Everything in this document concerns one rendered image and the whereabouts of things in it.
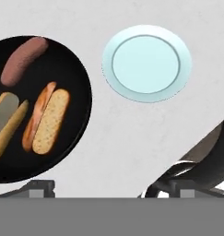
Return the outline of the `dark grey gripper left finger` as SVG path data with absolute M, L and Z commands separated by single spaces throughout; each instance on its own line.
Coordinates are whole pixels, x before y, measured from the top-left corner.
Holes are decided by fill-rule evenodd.
M 31 180 L 21 188 L 0 194 L 0 198 L 25 197 L 25 198 L 55 198 L 54 180 Z

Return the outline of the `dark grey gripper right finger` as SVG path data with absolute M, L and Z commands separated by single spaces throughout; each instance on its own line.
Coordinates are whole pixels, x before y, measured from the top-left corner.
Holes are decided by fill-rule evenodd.
M 171 198 L 224 198 L 224 194 L 207 190 L 192 181 L 170 181 Z

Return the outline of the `split tan hot dog bun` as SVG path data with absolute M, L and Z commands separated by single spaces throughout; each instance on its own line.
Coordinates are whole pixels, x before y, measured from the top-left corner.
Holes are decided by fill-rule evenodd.
M 18 96 L 11 92 L 0 95 L 0 157 L 23 121 L 28 107 L 27 100 L 19 103 Z
M 50 152 L 58 137 L 70 94 L 56 83 L 49 82 L 34 104 L 34 109 L 22 137 L 22 147 L 39 155 Z

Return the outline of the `black round bowl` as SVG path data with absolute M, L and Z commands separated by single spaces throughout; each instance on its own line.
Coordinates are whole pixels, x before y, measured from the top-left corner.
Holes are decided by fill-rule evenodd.
M 0 83 L 0 95 L 12 92 L 20 101 L 29 102 L 24 120 L 0 158 L 0 183 L 15 183 L 48 171 L 68 156 L 87 128 L 92 93 L 86 68 L 63 44 L 51 39 L 47 42 L 46 52 L 30 64 L 15 86 L 8 88 Z M 69 92 L 70 102 L 53 148 L 45 155 L 38 155 L 25 151 L 21 140 L 35 101 L 51 81 Z

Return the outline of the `light blue round plate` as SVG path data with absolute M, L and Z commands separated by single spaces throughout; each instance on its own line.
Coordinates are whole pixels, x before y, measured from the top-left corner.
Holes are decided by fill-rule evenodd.
M 102 73 L 110 87 L 129 100 L 152 103 L 181 91 L 192 70 L 184 41 L 158 26 L 123 29 L 107 42 Z

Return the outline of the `reddish brown sausage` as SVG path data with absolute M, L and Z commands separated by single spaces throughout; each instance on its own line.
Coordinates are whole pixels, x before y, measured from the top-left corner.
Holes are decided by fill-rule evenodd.
M 1 83 L 7 87 L 15 86 L 22 78 L 27 67 L 48 48 L 43 37 L 32 37 L 17 47 L 6 61 L 1 74 Z

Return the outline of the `dark grey curved metal object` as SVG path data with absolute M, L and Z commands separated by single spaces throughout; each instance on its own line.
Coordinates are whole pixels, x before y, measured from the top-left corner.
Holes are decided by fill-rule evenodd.
M 224 181 L 224 121 L 205 136 L 180 160 L 163 173 L 138 198 L 170 196 L 170 181 L 192 181 L 204 189 L 224 194 L 216 188 Z

